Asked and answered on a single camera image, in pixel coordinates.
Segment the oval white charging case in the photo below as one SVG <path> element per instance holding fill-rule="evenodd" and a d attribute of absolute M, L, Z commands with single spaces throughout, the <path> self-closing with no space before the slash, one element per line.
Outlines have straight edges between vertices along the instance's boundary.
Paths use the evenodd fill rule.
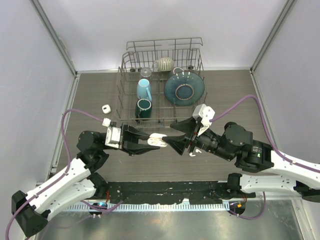
<path fill-rule="evenodd" d="M 163 137 L 166 136 L 167 135 L 165 134 L 152 133 L 147 140 L 147 144 L 150 146 L 165 148 L 168 146 L 168 144 L 165 141 L 163 141 Z"/>

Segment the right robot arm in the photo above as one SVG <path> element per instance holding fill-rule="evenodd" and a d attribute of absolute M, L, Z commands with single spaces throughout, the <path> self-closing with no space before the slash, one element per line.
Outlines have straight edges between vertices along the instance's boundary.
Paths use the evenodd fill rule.
<path fill-rule="evenodd" d="M 224 126 L 222 135 L 205 129 L 193 117 L 171 124 L 183 132 L 180 136 L 164 136 L 162 141 L 179 155 L 203 150 L 221 159 L 232 161 L 244 173 L 228 175 L 226 193 L 233 198 L 255 192 L 286 192 L 303 200 L 320 201 L 320 166 L 288 156 L 268 143 L 255 140 L 251 131 L 235 122 Z"/>

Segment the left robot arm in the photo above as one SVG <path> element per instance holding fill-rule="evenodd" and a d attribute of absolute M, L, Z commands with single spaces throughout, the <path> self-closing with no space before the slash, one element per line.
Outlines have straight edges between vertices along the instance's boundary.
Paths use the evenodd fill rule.
<path fill-rule="evenodd" d="M 46 227 L 50 220 L 70 205 L 88 198 L 102 199 L 108 183 L 98 174 L 109 154 L 120 150 L 130 156 L 166 147 L 159 133 L 148 134 L 123 124 L 104 123 L 106 132 L 83 131 L 78 138 L 79 153 L 67 166 L 28 192 L 18 190 L 11 197 L 12 219 L 29 238 Z"/>

